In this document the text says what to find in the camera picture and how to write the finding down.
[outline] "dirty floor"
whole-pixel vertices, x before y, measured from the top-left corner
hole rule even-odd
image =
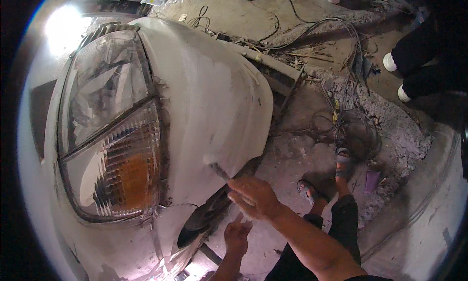
[[[295,5],[297,14],[306,21],[317,21],[324,17],[350,11],[350,8],[334,5],[326,0],[291,1]],[[355,0],[355,4],[359,10],[368,8],[364,0]],[[266,39],[265,44],[268,44],[268,41],[274,39],[275,36],[304,24],[294,15],[288,0],[257,0],[254,2],[182,0],[175,3],[169,2],[161,8],[154,8],[150,15],[178,20],[182,14],[187,14],[186,21],[190,21],[199,15],[200,9],[205,5],[208,6],[205,16],[209,17],[211,21],[209,29],[224,32],[234,37],[243,37],[245,40],[259,40],[270,35],[277,26],[275,17],[277,16],[279,20],[278,32]],[[368,87],[386,102],[400,107],[399,111],[402,115],[406,115],[414,126],[416,126],[415,123],[418,124],[416,128],[424,139],[424,136],[430,134],[432,120],[423,112],[410,109],[399,101],[397,89],[402,80],[387,72],[382,64],[383,56],[390,52],[396,42],[407,32],[408,24],[412,21],[411,18],[409,15],[400,13],[372,26],[359,28],[358,32],[363,34],[361,43],[365,57],[372,63],[367,79]],[[202,19],[200,24],[204,26],[205,20]],[[292,59],[298,60],[299,64],[306,63],[311,67],[326,69],[337,77],[346,77],[347,72],[342,68],[342,64],[350,53],[352,43],[352,39],[346,35],[346,32],[334,33],[325,37],[316,37],[313,41],[308,41],[283,52],[301,55],[287,54]],[[317,52],[320,53],[319,59],[303,57],[318,57]],[[305,172],[310,171],[333,174],[336,167],[333,142],[298,132],[298,130],[308,128],[311,124],[311,117],[316,112],[321,111],[324,112],[325,116],[331,115],[328,102],[321,94],[319,87],[312,81],[308,81],[298,88],[284,114],[279,131],[269,138],[264,157],[255,174],[257,177],[269,181],[278,199],[300,215],[310,210],[310,204],[298,195],[296,191],[297,180]],[[325,120],[313,124],[321,125],[322,128],[326,129],[328,123]],[[398,160],[392,159],[394,156],[392,148],[394,148],[392,141],[389,138],[383,138],[382,150],[377,161],[396,164]],[[366,164],[356,166],[349,185],[360,206],[359,228],[364,227],[391,199],[398,188],[401,176],[407,175],[412,170],[411,168],[408,170],[407,166],[410,166],[409,161],[403,162],[399,171],[401,174],[389,175],[388,179],[384,180],[371,194],[363,193],[366,171],[370,167]],[[225,254],[223,231],[226,225],[234,220],[237,213],[238,208],[232,205],[218,230],[214,231],[206,242],[208,247],[221,257]],[[324,230],[328,231],[331,224],[331,205],[325,209],[323,218]],[[272,227],[264,222],[256,222],[249,234],[249,250],[243,259],[241,273],[249,280],[263,280],[278,260],[278,252],[284,248],[285,244],[284,237]],[[205,255],[197,252],[186,270],[190,273],[191,280],[198,280],[206,272],[215,270],[216,267]]]

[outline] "car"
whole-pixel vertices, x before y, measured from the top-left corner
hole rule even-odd
[[[181,272],[262,154],[272,91],[242,55],[183,23],[107,23],[66,62],[47,114],[44,171],[58,234],[90,280]]]

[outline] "black trousers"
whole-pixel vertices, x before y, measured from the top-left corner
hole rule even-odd
[[[343,196],[331,208],[332,223],[329,235],[341,243],[360,265],[361,254],[358,247],[358,206],[352,195]],[[322,229],[323,218],[318,215],[305,214],[304,219]],[[317,280],[317,277],[296,257],[293,249],[286,244],[278,262],[265,278],[265,281],[276,280]]]
[[[463,31],[445,28],[430,15],[395,45],[392,57],[409,98],[468,90],[468,37]],[[423,67],[436,56],[438,64]]]

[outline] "white shoe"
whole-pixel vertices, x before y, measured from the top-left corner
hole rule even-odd
[[[393,72],[396,70],[396,65],[395,65],[395,61],[393,60],[392,53],[387,53],[383,57],[383,66],[389,72]]]
[[[409,98],[405,91],[403,90],[403,85],[400,86],[400,88],[398,89],[398,98],[403,102],[403,103],[407,103],[411,100],[411,98]]]

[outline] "headlight housing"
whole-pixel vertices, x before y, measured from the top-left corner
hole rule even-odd
[[[108,33],[73,57],[59,114],[59,165],[85,220],[133,218],[159,203],[161,124],[151,82],[136,30]]]

